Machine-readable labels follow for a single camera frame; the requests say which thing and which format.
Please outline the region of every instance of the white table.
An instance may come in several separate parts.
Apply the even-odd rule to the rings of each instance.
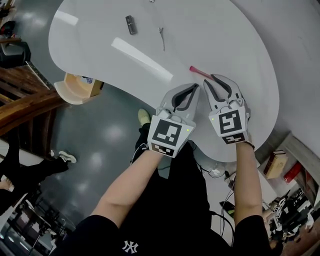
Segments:
[[[135,35],[129,34],[128,15],[135,20]],[[269,54],[228,0],[64,0],[51,24],[49,50],[63,71],[101,80],[154,108],[168,90],[198,83],[197,128],[190,139],[217,161],[235,161],[235,145],[225,145],[216,135],[204,78],[191,73],[190,66],[239,85],[251,108],[249,132],[256,148],[276,123],[279,92]]]

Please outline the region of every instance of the small metal object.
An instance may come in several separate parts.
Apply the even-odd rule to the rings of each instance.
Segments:
[[[128,25],[130,35],[134,35],[134,34],[138,33],[134,18],[131,15],[129,15],[129,16],[125,17],[125,20]]]
[[[163,27],[159,27],[159,33],[161,35],[162,38],[162,43],[163,43],[163,51],[165,51],[165,40],[164,40],[164,28]]]

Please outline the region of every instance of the black t-shirt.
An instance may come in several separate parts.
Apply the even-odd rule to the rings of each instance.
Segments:
[[[124,240],[121,230],[109,219],[93,215],[83,220],[76,230],[58,246],[52,256],[70,255],[271,255],[271,248],[261,216],[242,220],[235,229],[234,245],[214,231],[186,230],[183,233],[146,233],[145,241]]]

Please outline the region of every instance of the gray floor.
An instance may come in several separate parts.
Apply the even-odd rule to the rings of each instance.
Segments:
[[[62,0],[18,0],[16,32],[31,49],[31,61],[51,82],[61,81],[64,72],[53,63],[48,47],[52,18]],[[132,158],[139,137],[139,108],[154,109],[106,84],[101,95],[84,105],[61,108],[55,120],[52,148],[74,154],[78,162],[69,171],[47,178],[42,183],[44,197],[74,224],[88,216],[113,180]],[[204,168],[217,162],[195,151]],[[165,159],[160,167],[170,164]],[[160,171],[168,176],[169,169]]]

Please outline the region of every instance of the black pants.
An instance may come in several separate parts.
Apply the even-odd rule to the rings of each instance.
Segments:
[[[135,148],[147,143],[150,123],[139,129],[140,138]],[[134,161],[143,153],[139,149]],[[186,143],[171,160],[168,179],[159,176],[156,169],[139,200],[129,212],[120,231],[124,240],[148,241],[170,246],[178,239],[198,236],[204,239],[204,231],[211,229],[210,205],[205,179],[197,167],[194,152]]]
[[[0,177],[5,175],[14,185],[14,190],[13,192],[7,192],[0,189],[0,205],[2,205],[0,206],[0,215],[24,194],[34,190],[38,183],[46,177],[68,170],[68,164],[60,157],[53,161],[43,160],[36,165],[20,167],[20,141],[17,128],[9,131],[8,143],[8,153],[4,160],[0,162]]]

